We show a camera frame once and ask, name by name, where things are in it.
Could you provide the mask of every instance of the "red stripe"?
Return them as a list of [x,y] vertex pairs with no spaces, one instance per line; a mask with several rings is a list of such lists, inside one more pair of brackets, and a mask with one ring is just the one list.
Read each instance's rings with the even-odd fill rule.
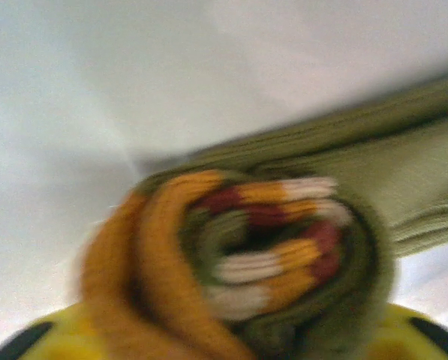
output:
[[275,205],[250,205],[244,207],[248,222],[256,227],[278,227],[287,223],[285,213]]
[[337,274],[340,259],[337,253],[328,253],[321,256],[311,265],[312,276],[317,278],[317,285],[327,282]]
[[206,196],[197,204],[197,207],[207,208],[211,214],[216,215],[226,210],[239,207],[241,203],[242,198],[235,187],[229,187]]
[[301,235],[306,239],[313,239],[322,254],[332,251],[341,238],[341,230],[331,221],[322,220],[314,222]]

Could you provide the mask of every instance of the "knitted scarf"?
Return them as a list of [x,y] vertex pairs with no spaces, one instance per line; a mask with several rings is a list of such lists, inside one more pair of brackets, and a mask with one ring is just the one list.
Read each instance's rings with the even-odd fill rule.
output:
[[116,359],[361,359],[393,254],[443,242],[448,77],[144,180],[81,290]]

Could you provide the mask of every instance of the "yellow object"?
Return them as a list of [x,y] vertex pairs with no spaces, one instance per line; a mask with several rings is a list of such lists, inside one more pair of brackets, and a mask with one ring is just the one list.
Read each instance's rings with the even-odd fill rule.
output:
[[[410,319],[430,321],[416,311],[389,305],[363,360],[448,360],[448,354],[412,325]],[[83,304],[52,313],[32,325],[45,322],[54,326],[19,360],[110,360]]]
[[54,326],[21,356],[21,360],[110,360],[82,304],[52,313],[35,324],[47,321]]
[[409,319],[431,320],[424,314],[390,305],[366,360],[448,360],[448,355]]

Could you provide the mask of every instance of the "white wall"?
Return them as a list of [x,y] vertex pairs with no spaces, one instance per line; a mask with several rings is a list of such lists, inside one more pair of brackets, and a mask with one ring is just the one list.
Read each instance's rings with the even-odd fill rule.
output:
[[[448,0],[0,1],[0,341],[140,176],[446,66]],[[398,300],[448,323],[425,257]]]

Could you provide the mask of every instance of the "knitted fabric roll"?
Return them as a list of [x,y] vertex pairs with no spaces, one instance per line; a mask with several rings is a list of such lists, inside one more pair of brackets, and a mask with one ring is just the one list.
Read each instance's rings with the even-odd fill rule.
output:
[[392,254],[447,241],[448,77],[146,179],[81,290],[115,359],[360,359]]

